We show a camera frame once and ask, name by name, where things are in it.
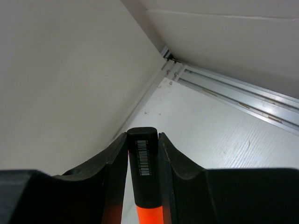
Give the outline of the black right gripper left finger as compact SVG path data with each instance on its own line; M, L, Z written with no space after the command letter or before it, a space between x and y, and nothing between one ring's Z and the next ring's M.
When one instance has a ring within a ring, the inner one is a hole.
M62 175L2 170L3 224L119 224L128 168L127 135Z

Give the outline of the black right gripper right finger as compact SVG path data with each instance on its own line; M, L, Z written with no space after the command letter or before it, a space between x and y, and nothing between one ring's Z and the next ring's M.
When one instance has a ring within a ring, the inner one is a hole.
M299 172L294 168L205 169L159 135L166 224L296 224Z

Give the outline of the black highlighter orange cap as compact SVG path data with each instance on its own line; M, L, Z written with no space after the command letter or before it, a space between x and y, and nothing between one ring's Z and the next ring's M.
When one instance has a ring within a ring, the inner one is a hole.
M163 224L157 129L131 128L127 131L127 143L139 223Z

